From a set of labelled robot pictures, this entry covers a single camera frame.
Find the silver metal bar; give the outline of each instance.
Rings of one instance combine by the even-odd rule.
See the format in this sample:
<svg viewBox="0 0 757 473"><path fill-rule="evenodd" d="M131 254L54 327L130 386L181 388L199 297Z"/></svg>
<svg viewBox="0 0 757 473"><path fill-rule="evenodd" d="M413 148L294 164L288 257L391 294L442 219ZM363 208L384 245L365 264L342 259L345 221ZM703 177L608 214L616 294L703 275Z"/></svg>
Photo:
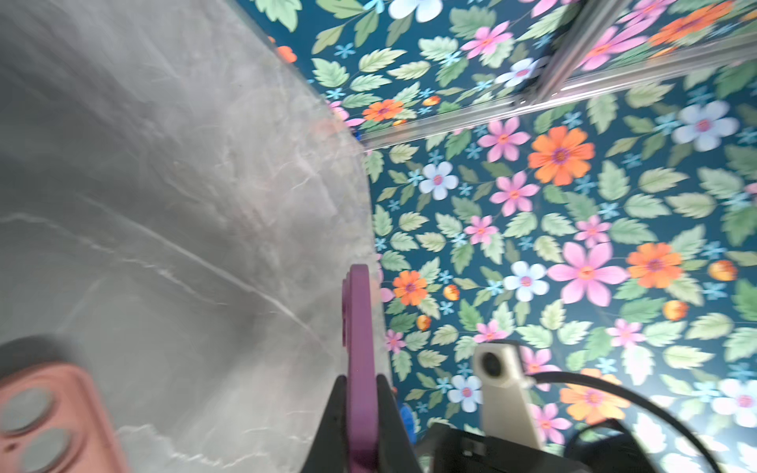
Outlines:
<svg viewBox="0 0 757 473"><path fill-rule="evenodd" d="M536 104L555 95L631 0L589 0L528 95Z"/></svg>
<svg viewBox="0 0 757 473"><path fill-rule="evenodd" d="M488 123L491 120L502 120L587 100L644 83L685 76L698 69L720 67L752 59L757 59L757 33L719 39L705 45L680 49L665 56L647 60L642 64L603 70L570 79L557 95L541 103L529 104L522 95L505 97L454 112L414 120L390 129L366 133L362 143L369 150L386 148L455 129Z"/></svg>

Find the camera lens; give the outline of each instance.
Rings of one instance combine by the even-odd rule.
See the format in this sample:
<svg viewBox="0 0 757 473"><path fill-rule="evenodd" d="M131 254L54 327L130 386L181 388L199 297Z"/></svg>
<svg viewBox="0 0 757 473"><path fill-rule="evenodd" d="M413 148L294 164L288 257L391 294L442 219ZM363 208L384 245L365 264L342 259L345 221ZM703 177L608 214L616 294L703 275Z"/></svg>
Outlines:
<svg viewBox="0 0 757 473"><path fill-rule="evenodd" d="M491 378L499 378L502 375L502 362L494 353L485 353L481 358L481 366Z"/></svg>

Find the blue floral fabric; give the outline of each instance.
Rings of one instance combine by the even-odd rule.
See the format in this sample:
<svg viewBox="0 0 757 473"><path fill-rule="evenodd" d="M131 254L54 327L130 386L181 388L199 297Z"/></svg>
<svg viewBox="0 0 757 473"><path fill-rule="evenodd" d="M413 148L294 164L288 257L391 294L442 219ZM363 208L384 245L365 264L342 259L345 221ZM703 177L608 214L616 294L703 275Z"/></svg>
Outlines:
<svg viewBox="0 0 757 473"><path fill-rule="evenodd" d="M757 71L698 71L365 156L394 385L419 436L478 431L477 344L669 408L727 471L757 471ZM533 390L546 448L622 421L668 473L708 471L661 421Z"/></svg>
<svg viewBox="0 0 757 473"><path fill-rule="evenodd" d="M363 130L523 90L581 9L579 0L238 3L336 114Z"/></svg>

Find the pink flower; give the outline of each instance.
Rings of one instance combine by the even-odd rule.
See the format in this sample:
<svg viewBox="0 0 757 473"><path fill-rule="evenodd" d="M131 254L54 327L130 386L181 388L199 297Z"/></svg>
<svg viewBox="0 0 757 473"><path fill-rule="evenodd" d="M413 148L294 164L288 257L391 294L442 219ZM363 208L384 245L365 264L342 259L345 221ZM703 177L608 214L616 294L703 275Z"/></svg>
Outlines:
<svg viewBox="0 0 757 473"><path fill-rule="evenodd" d="M531 3L535 2L536 0L520 0L521 3ZM562 0L560 3L563 5L567 5L568 3L576 3L579 0ZM534 9L531 10L531 18L538 17L545 11L549 10L555 4L557 3L557 0L539 0L539 3L534 6Z"/></svg>
<svg viewBox="0 0 757 473"><path fill-rule="evenodd" d="M509 335L506 331L500 330L500 324L494 319L489 322L489 325L476 324L475 328L478 330L478 335L473 337L473 341L477 344L483 344L493 340L502 340Z"/></svg>
<svg viewBox="0 0 757 473"><path fill-rule="evenodd" d="M556 264L547 270L547 275L555 281L571 281L562 288L560 297L564 303L578 302L587 294L589 301L600 307L610 305L610 291L602 284L620 284L628 279L625 269L620 266L601 267L612 258L612 245L600 243L586 251L578 243L569 241L562 249L568 264Z"/></svg>
<svg viewBox="0 0 757 473"><path fill-rule="evenodd" d="M376 260L381 261L383 254L377 254ZM381 264L378 264L378 286L381 287L382 282L384 282L384 270L381 268ZM390 288L381 288L381 302L387 303L394 299L394 291L392 291Z"/></svg>
<svg viewBox="0 0 757 473"><path fill-rule="evenodd" d="M579 232L575 236L575 239L579 241L586 240L587 248L593 248L597 243L606 243L607 241L610 241L610 238L605 232L610 230L612 225L607 222L602 222L597 215L589 217L588 222L578 222L575 225L579 230L583 230L583 232Z"/></svg>
<svg viewBox="0 0 757 473"><path fill-rule="evenodd" d="M518 207L522 212L531 212L534 208L531 201L527 198L539 192L539 186L536 184L525 184L525 171L516 173L512 181L506 177L497 178L497 187L503 192L495 192L490 198L490 202L502 204L502 215L513 215Z"/></svg>
<svg viewBox="0 0 757 473"><path fill-rule="evenodd" d="M665 13L668 5L676 0L641 0L634 6L634 10L618 20L618 23L628 23L626 27L633 26L641 21L654 23Z"/></svg>
<svg viewBox="0 0 757 473"><path fill-rule="evenodd" d="M534 355L534 351L531 348L521 346L521 358L523 359L526 375L560 371L560 368L555 365L545 364L552 359L552 352L550 352L547 348L539 350ZM538 387L542 391L550 390L550 384L547 383L537 384L536 387Z"/></svg>
<svg viewBox="0 0 757 473"><path fill-rule="evenodd" d="M341 100L336 102L329 102L329 106L332 109L332 112L334 112L334 115L339 117L341 121L344 122L347 126L358 126L363 123L365 123L365 119L363 118L353 118L351 120L348 120L350 118L350 113L347 112L344 108L340 107Z"/></svg>
<svg viewBox="0 0 757 473"><path fill-rule="evenodd" d="M522 145L531 139L531 135L526 132L515 132L520 126L520 119L513 117L505 122L505 126L502 126L502 122L499 120L492 120L489 122L490 135L484 135L478 139L478 144L485 148L492 147L486 155L486 160L493 163L499 160L502 155L505 155L505 159L508 161L515 161L518 159L519 152L516 145Z"/></svg>
<svg viewBox="0 0 757 473"><path fill-rule="evenodd" d="M460 49L470 51L468 59L475 58L479 54L492 54L497 50L498 44L512 38L512 33L504 32L509 25L510 22L506 21L496 25L493 30L490 30L487 26L482 26L475 32L475 39L468 41Z"/></svg>
<svg viewBox="0 0 757 473"><path fill-rule="evenodd" d="M579 64L584 70L595 70L602 64L610 60L611 54L618 54L629 49L641 46L646 41L646 36L632 38L644 31L649 25L647 22L637 23L621 31L617 36L618 27L611 26L605 31L600 40L595 44L594 49L589 51L584 60Z"/></svg>
<svg viewBox="0 0 757 473"><path fill-rule="evenodd" d="M563 445L565 443L565 437L558 431L564 431L571 427L571 423L567 419L557 417L557 404L547 404L544 406L544 411L539 406L533 404L528 405L531 408L531 416L536 421L536 431L542 442L546 442L547 438L550 442L559 443Z"/></svg>
<svg viewBox="0 0 757 473"><path fill-rule="evenodd" d="M403 348L407 346L405 342L400 340L402 338L402 334L396 334L394 333L394 330L391 328L386 331L386 344L384 345L386 347L387 351L391 351L392 353L399 353Z"/></svg>
<svg viewBox="0 0 757 473"><path fill-rule="evenodd" d="M635 347L637 342L646 340L643 334L636 333L639 330L641 330L639 322L628 323L624 319L616 320L614 328L605 329L607 335L615 337L612 339L612 346L623 348Z"/></svg>
<svg viewBox="0 0 757 473"><path fill-rule="evenodd" d="M471 217L471 225L463 230L466 234L473 235L471 244L491 243L491 236L500 231L496 226L490 226L491 220L491 215L487 215L483 219L476 215Z"/></svg>

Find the flower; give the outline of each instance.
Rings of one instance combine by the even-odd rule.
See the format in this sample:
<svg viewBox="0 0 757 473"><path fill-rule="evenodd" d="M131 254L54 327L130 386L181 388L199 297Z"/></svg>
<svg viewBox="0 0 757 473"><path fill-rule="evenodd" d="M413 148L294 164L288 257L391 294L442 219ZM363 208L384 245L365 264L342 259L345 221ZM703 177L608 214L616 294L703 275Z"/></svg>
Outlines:
<svg viewBox="0 0 757 473"><path fill-rule="evenodd" d="M520 0L521 3L531 3L535 0ZM567 5L568 3L576 3L578 0L562 0L563 5ZM549 10L555 4L557 3L557 0L539 0L539 3L537 3L532 9L531 9L531 18L538 17L545 11Z"/></svg>
<svg viewBox="0 0 757 473"><path fill-rule="evenodd" d="M611 26L605 31L579 66L582 66L583 70L595 70L609 61L611 54L626 52L629 49L641 46L646 41L646 36L638 36L636 38L633 36L644 31L647 26L646 22L637 23L622 30L620 33L618 33L618 27Z"/></svg>
<svg viewBox="0 0 757 473"><path fill-rule="evenodd" d="M739 145L754 145L757 143L757 129L754 126L748 126L736 137L739 139Z"/></svg>
<svg viewBox="0 0 757 473"><path fill-rule="evenodd" d="M491 236L500 231L496 226L491 226L491 220L491 215L487 215L484 218L476 215L471 217L471 225L465 227L463 230L467 235L472 235L471 244L491 243Z"/></svg>
<svg viewBox="0 0 757 473"><path fill-rule="evenodd" d="M444 155L438 149L435 149L431 153L428 153L428 156L429 163L439 164L444 160Z"/></svg>
<svg viewBox="0 0 757 473"><path fill-rule="evenodd" d="M617 208L618 204L616 202L602 202L600 204L600 210L597 213L603 216L605 220L609 220L620 215L620 212L615 210Z"/></svg>
<svg viewBox="0 0 757 473"><path fill-rule="evenodd" d="M597 186L596 182L591 182L591 176L586 175L575 180L575 191L580 192L582 195L589 195L591 189Z"/></svg>
<svg viewBox="0 0 757 473"><path fill-rule="evenodd" d="M455 286L454 284L450 284L446 288L444 288L443 294L449 300L460 299L460 289L458 289L457 286Z"/></svg>
<svg viewBox="0 0 757 473"><path fill-rule="evenodd" d="M502 294L505 290L502 288L502 282L501 281L492 281L491 279L487 280L487 283L489 284L486 287L486 290L491 292L491 295L498 296Z"/></svg>
<svg viewBox="0 0 757 473"><path fill-rule="evenodd" d="M581 370L582 375L600 378L598 369L586 368ZM604 381L621 384L614 375L602 375ZM568 407L568 414L577 421L586 419L588 424L598 424L605 419L625 419L625 413L621 408L631 406L631 403L604 391L592 387L568 384L568 387L560 390L560 402L572 404Z"/></svg>
<svg viewBox="0 0 757 473"><path fill-rule="evenodd" d="M417 306L428 296L425 278L417 271L403 271L394 278L394 295L400 299L404 305Z"/></svg>
<svg viewBox="0 0 757 473"><path fill-rule="evenodd" d="M442 300L439 303L439 312L444 314L445 316L450 315L452 312L454 312L455 309L452 308L452 303L446 300Z"/></svg>
<svg viewBox="0 0 757 473"><path fill-rule="evenodd" d="M526 180L525 171L520 171L512 177L512 181L506 177L497 178L497 188L502 192L494 192L489 201L494 204L502 204L502 215L510 216L516 211L516 207L523 212L530 212L534 206L529 197L539 192L536 184L524 185Z"/></svg>
<svg viewBox="0 0 757 473"><path fill-rule="evenodd" d="M675 1L676 0L641 0L634 5L634 10L618 20L618 23L627 23L628 25L626 26L633 26L642 21L652 23L665 13L665 9L668 5Z"/></svg>
<svg viewBox="0 0 757 473"><path fill-rule="evenodd" d="M562 121L562 124L568 128L575 128L584 124L584 121L581 120L581 112L567 113L564 117L565 119Z"/></svg>
<svg viewBox="0 0 757 473"><path fill-rule="evenodd" d="M591 166L586 161L594 157L594 145L584 143L588 135L579 128L568 131L567 126L552 128L549 135L539 135L528 155L528 167L540 168L536 178L547 184L568 185L574 178L584 177Z"/></svg>
<svg viewBox="0 0 757 473"><path fill-rule="evenodd" d="M680 300L669 300L662 305L662 314L673 322L681 320L689 313L689 304Z"/></svg>
<svg viewBox="0 0 757 473"><path fill-rule="evenodd" d="M547 274L554 281L572 280L560 293L564 303L578 302L586 293L591 303L607 307L610 291L602 283L620 284L628 279L628 274L620 266L601 267L612 258L610 243L600 243L591 248L587 257L581 245L569 241L565 243L562 254L568 264L556 264L547 270Z"/></svg>
<svg viewBox="0 0 757 473"><path fill-rule="evenodd" d="M468 159L478 159L481 157L481 152L484 149L481 146L476 146L475 143L471 143L466 148L466 153L468 153Z"/></svg>
<svg viewBox="0 0 757 473"><path fill-rule="evenodd" d="M560 371L560 368L555 365L547 365L547 362L552 359L552 352L550 352L549 349L544 348L534 354L534 351L531 348L521 346L520 351L521 359L523 360L523 372L526 375ZM549 391L551 385L544 383L537 384L536 387L542 391Z"/></svg>
<svg viewBox="0 0 757 473"><path fill-rule="evenodd" d="M423 180L423 176L421 176L421 170L414 170L407 173L407 181L418 187L419 182Z"/></svg>
<svg viewBox="0 0 757 473"><path fill-rule="evenodd" d="M518 159L519 152L516 145L522 145L531 139L531 135L526 132L515 131L520 126L520 119L513 117L502 125L499 120L489 122L489 135L482 136L477 143L486 148L492 147L486 155L487 161L493 163L499 160L504 154L508 161Z"/></svg>
<svg viewBox="0 0 757 473"><path fill-rule="evenodd" d="M378 261L378 286L381 287L381 285L384 283L384 270L381 268L381 258L383 257L383 254L377 254L376 260ZM381 302L387 303L390 300L394 299L394 292L390 288L381 288L379 291L381 295Z"/></svg>
<svg viewBox="0 0 757 473"><path fill-rule="evenodd" d="M452 64L455 64L462 59L460 57L461 54L462 53L460 51L448 52L444 55L444 59L439 61L439 64L441 64L442 66L451 66Z"/></svg>
<svg viewBox="0 0 757 473"><path fill-rule="evenodd" d="M482 26L475 32L475 39L460 46L463 51L468 51L468 59L475 58L479 54L493 54L497 45L512 38L512 33L505 33L509 21L496 25L493 29Z"/></svg>
<svg viewBox="0 0 757 473"><path fill-rule="evenodd" d="M347 56L350 54L355 54L355 50L353 49L353 46L355 44L349 42L344 46L336 45L334 46L334 49L336 49L336 52L334 53L334 56L339 56L342 59L347 59Z"/></svg>
<svg viewBox="0 0 757 473"><path fill-rule="evenodd" d="M481 380L478 379L478 376L469 376L468 378L460 375L453 376L452 385L455 389L447 393L447 399L451 403L463 403L463 411L475 412L478 404L484 403L481 391L479 391Z"/></svg>
<svg viewBox="0 0 757 473"><path fill-rule="evenodd" d="M565 437L559 431L570 428L572 424L567 419L555 419L557 417L557 404L547 404L544 406L544 410L534 404L529 404L528 408L531 409L531 417L536 421L536 433L539 439L544 442L549 438L550 442L563 445Z"/></svg>
<svg viewBox="0 0 757 473"><path fill-rule="evenodd" d="M675 112L661 115L655 118L657 126L653 131L662 132L665 136L673 133L673 130L681 126L681 122L675 119Z"/></svg>
<svg viewBox="0 0 757 473"><path fill-rule="evenodd" d="M391 351L392 353L399 353L407 346L407 344L402 341L402 334L394 333L394 330L391 328L386 331L386 337L384 340L386 350Z"/></svg>
<svg viewBox="0 0 757 473"><path fill-rule="evenodd" d="M369 105L367 109L363 110L363 116L366 120L372 120L374 122L390 120L404 110L402 106L402 102L389 98L383 102L376 102Z"/></svg>
<svg viewBox="0 0 757 473"><path fill-rule="evenodd" d="M715 98L715 94L707 92L707 86L697 87L696 89L687 92L687 94L689 95L687 104L704 105Z"/></svg>
<svg viewBox="0 0 757 473"><path fill-rule="evenodd" d="M495 83L505 83L505 87L519 86L523 81L532 77L540 76L544 71L544 66L550 61L550 56L539 58L534 61L532 58L521 59L510 67L510 72L500 74L494 80Z"/></svg>
<svg viewBox="0 0 757 473"><path fill-rule="evenodd" d="M522 251L530 250L534 247L534 239L532 237L521 237L518 246Z"/></svg>
<svg viewBox="0 0 757 473"><path fill-rule="evenodd" d="M448 282L452 281L452 278L455 276L451 275L449 270L445 269L444 271L439 273L439 282L441 284L447 284Z"/></svg>
<svg viewBox="0 0 757 473"><path fill-rule="evenodd" d="M628 323L625 319L617 319L615 327L606 328L605 332L613 337L610 341L613 347L632 348L636 346L637 342L646 340L643 334L636 333L639 330L641 330L640 322Z"/></svg>
<svg viewBox="0 0 757 473"><path fill-rule="evenodd" d="M603 222L597 215L589 217L588 222L578 222L575 225L581 230L581 232L576 234L575 239L578 241L586 240L587 248L593 248L597 243L610 241L605 232L610 230L612 225Z"/></svg>
<svg viewBox="0 0 757 473"><path fill-rule="evenodd" d="M505 289L515 291L517 300L528 302L534 294L543 296L549 291L549 283L541 281L547 273L543 264L529 266L525 261L515 261L510 269L513 275L505 278Z"/></svg>
<svg viewBox="0 0 757 473"><path fill-rule="evenodd" d="M469 368L469 364L467 362L459 363L457 365L457 372L463 376L470 376L473 374L473 370Z"/></svg>
<svg viewBox="0 0 757 473"><path fill-rule="evenodd" d="M368 11L371 8L375 8L377 14L384 13L384 0L370 0L370 2L363 5L363 10L365 11Z"/></svg>
<svg viewBox="0 0 757 473"><path fill-rule="evenodd" d="M728 373L728 377L736 378L739 381L748 381L749 379L757 376L757 372L750 370L749 363L746 361L728 365L728 368L733 369L732 372Z"/></svg>
<svg viewBox="0 0 757 473"><path fill-rule="evenodd" d="M703 282L702 285L705 287L702 289L702 294L707 300L717 300L728 297L728 294L723 291L723 289L725 289L724 282Z"/></svg>
<svg viewBox="0 0 757 473"><path fill-rule="evenodd" d="M425 23L436 18L441 9L441 0L394 0L389 5L389 16L399 20L415 11L416 21Z"/></svg>
<svg viewBox="0 0 757 473"><path fill-rule="evenodd" d="M599 363L595 366L602 370L602 373L615 373L618 369L615 367L615 362L612 358L600 358Z"/></svg>
<svg viewBox="0 0 757 473"><path fill-rule="evenodd" d="M705 381L703 383L694 383L696 391L692 391L691 395L699 398L703 403L708 403L713 397L717 397L720 394L717 386L713 381Z"/></svg>
<svg viewBox="0 0 757 473"><path fill-rule="evenodd" d="M452 164L447 161L439 163L439 166L426 164L423 168L423 175L426 180L421 182L420 191L423 194L433 192L431 196L435 201L444 199L447 196L447 190L454 189L459 183L457 176L449 176L451 172Z"/></svg>
<svg viewBox="0 0 757 473"><path fill-rule="evenodd" d="M720 241L710 241L702 247L701 255L708 260L717 260L727 250L720 246Z"/></svg>
<svg viewBox="0 0 757 473"><path fill-rule="evenodd" d="M724 379L718 389L725 394L712 401L712 410L721 415L733 415L742 427L757 427L757 381L741 383L737 379Z"/></svg>
<svg viewBox="0 0 757 473"><path fill-rule="evenodd" d="M739 129L739 120L723 118L731 106L722 100L708 103L704 108L689 105L678 113L685 123L673 132L673 142L694 142L697 151L710 151L720 146L721 137L733 135Z"/></svg>
<svg viewBox="0 0 757 473"><path fill-rule="evenodd" d="M431 317L424 315L418 316L416 319L416 327L418 327L420 331L428 330L431 327Z"/></svg>
<svg viewBox="0 0 757 473"><path fill-rule="evenodd" d="M739 270L731 261L720 260L710 264L707 274L716 281L736 281Z"/></svg>
<svg viewBox="0 0 757 473"><path fill-rule="evenodd" d="M633 154L633 153L626 153L625 159L622 161L622 163L628 168L641 166L641 153Z"/></svg>
<svg viewBox="0 0 757 473"><path fill-rule="evenodd" d="M678 266L683 262L681 255L673 253L669 244L645 243L637 249L628 255L626 261L633 265L628 272L632 278L639 279L640 286L664 289L684 274Z"/></svg>
<svg viewBox="0 0 757 473"><path fill-rule="evenodd" d="M478 335L473 337L473 341L477 344L483 344L488 341L502 340L507 338L507 333L504 330L500 330L500 324L496 320L492 319L488 324L476 324L475 329L478 330Z"/></svg>
<svg viewBox="0 0 757 473"><path fill-rule="evenodd" d="M363 123L366 122L363 118L352 118L351 119L350 118L350 113L348 111L346 111L344 108L342 108L340 105L341 105L341 101L336 101L336 102L330 102L329 103L329 106L332 109L332 112L334 112L334 115L336 115L337 117L339 117L339 119L341 121L343 121L345 125L347 125L347 126L358 126L358 125L361 125L361 124L363 124Z"/></svg>
<svg viewBox="0 0 757 473"><path fill-rule="evenodd" d="M442 394L446 394L447 391L452 389L449 378L436 378L436 388L441 391Z"/></svg>
<svg viewBox="0 0 757 473"><path fill-rule="evenodd" d="M685 36L704 30L715 21L729 14L734 7L733 2L723 2L700 8L686 17L678 18L662 27L659 33L650 38L652 46L659 46L664 42L676 42Z"/></svg>

